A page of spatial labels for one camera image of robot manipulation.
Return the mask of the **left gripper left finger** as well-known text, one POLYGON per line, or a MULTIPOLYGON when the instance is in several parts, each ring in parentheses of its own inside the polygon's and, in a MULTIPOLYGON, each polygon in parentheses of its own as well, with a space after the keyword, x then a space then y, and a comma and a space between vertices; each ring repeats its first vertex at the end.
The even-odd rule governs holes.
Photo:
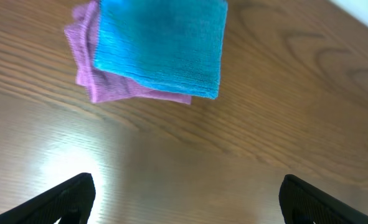
POLYGON ((0 224, 86 224, 95 196, 93 177, 84 172, 0 214, 0 224))

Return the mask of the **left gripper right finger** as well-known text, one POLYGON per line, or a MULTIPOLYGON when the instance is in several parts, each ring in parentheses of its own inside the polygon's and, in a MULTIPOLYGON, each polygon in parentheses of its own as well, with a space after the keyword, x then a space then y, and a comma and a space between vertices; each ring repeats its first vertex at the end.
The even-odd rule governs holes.
POLYGON ((285 175, 279 204, 286 224, 368 224, 368 216, 293 174, 285 175))

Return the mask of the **blue microfiber cloth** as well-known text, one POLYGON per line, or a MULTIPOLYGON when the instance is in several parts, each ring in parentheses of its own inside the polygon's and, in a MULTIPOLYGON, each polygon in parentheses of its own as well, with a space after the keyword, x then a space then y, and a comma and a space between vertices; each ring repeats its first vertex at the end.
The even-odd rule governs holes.
POLYGON ((148 88, 216 99, 228 3, 103 0, 94 66, 148 88))

